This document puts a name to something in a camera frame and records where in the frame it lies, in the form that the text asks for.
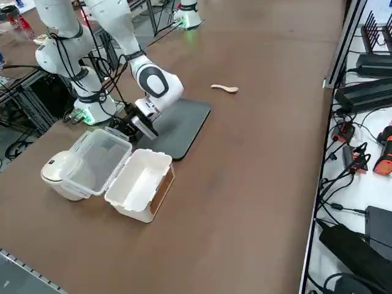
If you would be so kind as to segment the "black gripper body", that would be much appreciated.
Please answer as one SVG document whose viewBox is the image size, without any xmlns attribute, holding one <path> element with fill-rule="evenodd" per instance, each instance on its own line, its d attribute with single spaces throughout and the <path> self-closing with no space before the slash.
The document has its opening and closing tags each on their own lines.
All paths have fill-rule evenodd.
<svg viewBox="0 0 392 294">
<path fill-rule="evenodd" d="M 127 127 L 133 127 L 134 129 L 140 132 L 139 127 L 144 126 L 144 122 L 142 120 L 142 115 L 140 110 L 134 106 L 133 104 L 128 104 L 124 108 L 124 117 L 121 120 L 126 123 Z"/>
</svg>

